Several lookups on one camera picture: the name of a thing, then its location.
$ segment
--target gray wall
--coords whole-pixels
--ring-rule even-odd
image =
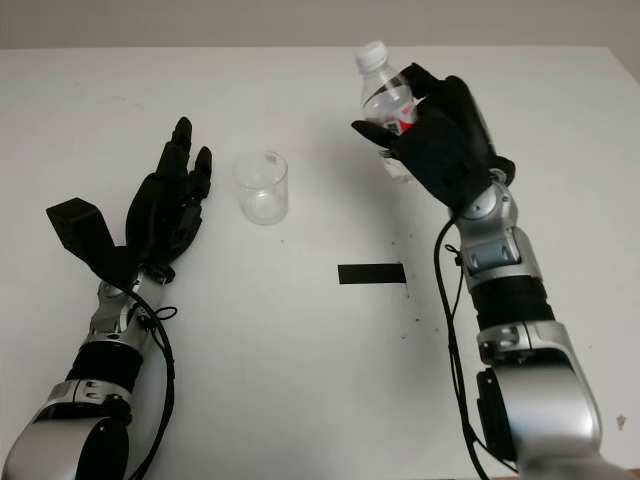
[[[0,47],[605,45],[640,79],[640,0],[0,0]]]

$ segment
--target table surface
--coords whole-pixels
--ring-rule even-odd
[[[499,153],[517,163],[520,225],[597,397],[603,453],[637,466],[640,88],[603,48],[393,48],[391,58],[471,86]],[[167,322],[177,402],[149,477],[473,476],[431,262],[446,212],[419,185],[396,185],[350,129],[352,49],[1,51],[0,72],[2,461],[64,379],[97,303],[96,278],[45,209],[81,197],[122,243],[129,203],[186,115],[194,151],[213,150],[215,178],[166,288],[180,309]],[[234,158],[262,148],[290,166],[290,212],[272,227],[243,217],[231,180]],[[396,261],[408,288],[338,284],[338,264]],[[479,425],[466,293],[457,326]],[[155,433],[163,368],[152,354],[136,386],[132,463]]]

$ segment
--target bottle cap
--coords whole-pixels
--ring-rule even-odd
[[[356,52],[360,73],[371,73],[389,60],[389,50],[381,41],[371,42]]]

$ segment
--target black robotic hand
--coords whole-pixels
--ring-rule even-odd
[[[509,185],[515,165],[496,155],[467,85],[458,77],[438,80],[418,64],[401,75],[419,101],[418,121],[398,136],[374,123],[351,125],[388,150],[411,174],[454,213],[461,211],[498,177]]]

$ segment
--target black cable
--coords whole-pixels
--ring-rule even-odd
[[[471,422],[469,421],[469,411],[466,401],[467,394],[464,385],[462,363],[460,361],[460,351],[458,350],[458,340],[456,338],[455,327],[453,324],[453,314],[451,312],[451,308],[449,307],[449,299],[447,298],[444,281],[442,279],[442,269],[440,267],[440,248],[442,247],[442,242],[447,232],[455,224],[456,220],[457,217],[450,218],[438,234],[433,250],[433,263],[435,267],[436,282],[438,284],[438,292],[440,293],[440,299],[442,300],[442,307],[444,309],[445,319],[447,321],[449,357],[453,375],[453,385],[456,393],[458,410],[460,412],[460,421],[462,423],[462,433],[464,436],[465,445],[467,446],[467,451],[469,452],[471,463],[473,463],[473,466],[475,467],[476,472],[478,472],[478,476],[480,477],[480,479],[489,480],[489,477],[485,473],[484,469],[482,468],[482,464],[478,459],[478,454],[473,447],[474,442],[477,440],[477,436],[473,431],[473,428],[471,427]]]
[[[158,425],[158,431],[153,440],[151,448],[149,449],[149,453],[145,457],[145,459],[140,463],[135,472],[129,477],[129,480],[142,480],[145,474],[149,470],[151,463],[160,447],[160,443],[162,442],[162,437],[164,436],[164,432],[169,425],[169,420],[171,418],[171,414],[173,413],[173,406],[175,403],[175,385],[174,380],[176,378],[175,369],[174,369],[174,359],[173,359],[173,350],[171,349],[171,342],[169,342],[169,337],[167,336],[167,332],[162,325],[162,320],[166,318],[171,318],[177,313],[177,309],[175,307],[164,307],[158,310],[158,312],[162,312],[165,310],[173,309],[174,313],[168,317],[163,317],[161,319],[158,317],[157,313],[149,306],[149,304],[136,292],[134,292],[131,288],[125,287],[123,285],[116,285],[111,283],[112,286],[122,290],[126,295],[135,300],[138,305],[142,307],[142,309],[146,312],[148,319],[151,321],[151,325],[149,330],[151,332],[151,336],[153,337],[154,342],[160,348],[162,352],[162,356],[164,357],[164,361],[167,368],[167,387],[165,389],[164,396],[164,406],[162,408],[162,416],[160,417],[160,424]],[[160,339],[156,337],[156,331],[160,335]]]
[[[444,248],[445,248],[445,250],[447,250],[448,252],[453,253],[456,256],[456,265],[460,268],[460,276],[458,278],[458,286],[457,286],[457,289],[456,289],[456,299],[455,299],[455,302],[453,304],[453,310],[451,311],[452,320],[455,320],[456,311],[458,309],[458,305],[460,303],[460,296],[461,296],[461,293],[462,293],[462,281],[464,280],[464,270],[462,268],[462,257],[461,257],[461,254],[460,254],[460,250],[455,248],[453,245],[449,245],[449,244],[446,244],[444,246]],[[459,379],[456,378],[456,372],[455,372],[455,368],[454,368],[453,356],[450,356],[450,363],[451,363],[451,377],[454,380],[454,390],[456,392],[456,398],[457,398],[459,396],[459,391],[458,391],[458,387],[457,387],[457,382],[459,381]],[[518,473],[518,469],[514,468],[512,465],[510,465],[509,463],[507,463],[506,461],[504,461],[503,459],[498,457],[491,450],[489,450],[489,447],[487,447],[482,442],[482,440],[480,440],[480,438],[478,438],[478,435],[476,434],[475,430],[473,429],[473,427],[470,424],[468,425],[468,428],[469,428],[470,432],[473,433],[473,437],[475,439],[474,441],[480,447],[482,447],[482,449],[485,452],[487,452],[496,461],[500,462],[502,465],[504,465],[506,468],[511,470],[513,473],[516,473],[516,474]]]

